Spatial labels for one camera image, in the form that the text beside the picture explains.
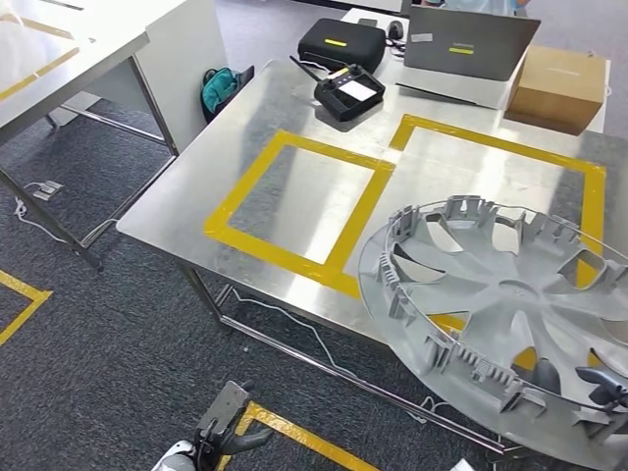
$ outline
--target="gray laptop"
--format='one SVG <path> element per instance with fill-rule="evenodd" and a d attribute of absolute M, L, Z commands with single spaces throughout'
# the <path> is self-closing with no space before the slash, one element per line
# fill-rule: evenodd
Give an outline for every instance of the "gray laptop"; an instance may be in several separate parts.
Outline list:
<path fill-rule="evenodd" d="M 444 8 L 411 8 L 404 65 L 509 80 L 540 20 Z"/>

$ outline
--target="sticker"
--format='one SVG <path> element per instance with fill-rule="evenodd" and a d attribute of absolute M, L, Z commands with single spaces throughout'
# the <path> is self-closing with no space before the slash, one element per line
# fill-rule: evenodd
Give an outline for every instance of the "sticker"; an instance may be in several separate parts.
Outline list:
<path fill-rule="evenodd" d="M 568 76 L 580 77 L 580 74 L 577 72 L 566 71 L 565 69 L 558 69 L 556 67 L 548 67 L 547 70 L 551 72 L 558 72 L 559 74 L 567 74 Z"/>
<path fill-rule="evenodd" d="M 454 52 L 456 54 L 473 54 L 473 49 L 460 49 L 457 47 L 451 47 L 450 52 Z"/>
<path fill-rule="evenodd" d="M 339 71 L 336 71 L 336 72 L 334 72 L 333 74 L 331 74 L 331 75 L 328 76 L 328 79 L 335 79 L 336 77 L 340 77 L 340 76 L 344 74 L 345 72 L 349 72 L 349 69 L 347 69 L 346 67 L 342 68 Z"/>
<path fill-rule="evenodd" d="M 431 32 L 411 35 L 411 42 L 432 42 L 433 40 L 434 38 Z"/>
<path fill-rule="evenodd" d="M 368 86 L 364 86 L 361 83 L 358 83 L 356 80 L 346 83 L 341 86 L 340 89 L 346 93 L 347 95 L 351 95 L 358 101 L 368 100 L 375 94 L 374 90 L 371 90 Z"/>
<path fill-rule="evenodd" d="M 346 42 L 342 42 L 342 41 L 334 41 L 333 39 L 325 39 L 325 42 L 327 42 L 328 44 L 332 44 L 334 46 L 346 47 L 346 43 Z"/>

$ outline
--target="yellow label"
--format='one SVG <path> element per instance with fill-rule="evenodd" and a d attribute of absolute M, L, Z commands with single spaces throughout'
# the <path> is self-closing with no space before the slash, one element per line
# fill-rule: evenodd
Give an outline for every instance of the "yellow label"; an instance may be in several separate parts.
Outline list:
<path fill-rule="evenodd" d="M 454 52 L 456 54 L 473 54 L 473 49 L 460 49 L 457 47 L 451 47 L 450 52 Z"/>
<path fill-rule="evenodd" d="M 342 41 L 334 41 L 333 39 L 325 39 L 325 42 L 328 44 L 333 44 L 334 46 L 340 46 L 340 47 L 346 47 L 346 42 Z"/>

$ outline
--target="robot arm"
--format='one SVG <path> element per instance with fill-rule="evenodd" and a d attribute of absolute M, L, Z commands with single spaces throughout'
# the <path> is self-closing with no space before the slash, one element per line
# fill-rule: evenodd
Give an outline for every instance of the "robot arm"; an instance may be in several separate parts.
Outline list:
<path fill-rule="evenodd" d="M 266 445 L 272 430 L 238 436 L 235 427 L 246 408 L 253 384 L 242 387 L 227 382 L 205 412 L 194 442 L 177 442 L 162 457 L 152 471 L 214 471 L 223 455 L 233 455 Z"/>

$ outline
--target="yellow floor tape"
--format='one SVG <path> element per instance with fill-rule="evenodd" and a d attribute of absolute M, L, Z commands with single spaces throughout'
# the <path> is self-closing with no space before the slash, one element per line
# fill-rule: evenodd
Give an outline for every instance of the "yellow floor tape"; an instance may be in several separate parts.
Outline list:
<path fill-rule="evenodd" d="M 249 402 L 247 410 L 236 428 L 237 435 L 244 435 L 253 423 L 260 422 L 280 434 L 294 440 L 299 444 L 316 451 L 328 459 L 337 463 L 343 468 L 352 471 L 377 471 L 366 461 L 354 456 L 340 447 L 332 445 L 320 437 L 308 432 L 303 428 L 289 422 L 283 417 L 264 409 L 254 402 Z M 223 471 L 231 459 L 231 456 L 223 456 L 217 467 L 217 471 Z"/>
<path fill-rule="evenodd" d="M 24 322 L 27 321 L 39 306 L 51 297 L 51 294 L 53 293 L 52 291 L 40 291 L 30 287 L 24 282 L 21 282 L 2 270 L 0 270 L 0 285 L 12 289 L 15 292 L 21 294 L 22 296 L 27 297 L 31 301 L 30 304 L 29 304 L 26 309 L 21 311 L 13 322 L 7 326 L 4 331 L 0 332 L 0 345 L 3 345 L 5 341 L 10 339 L 17 329 L 21 327 Z"/>

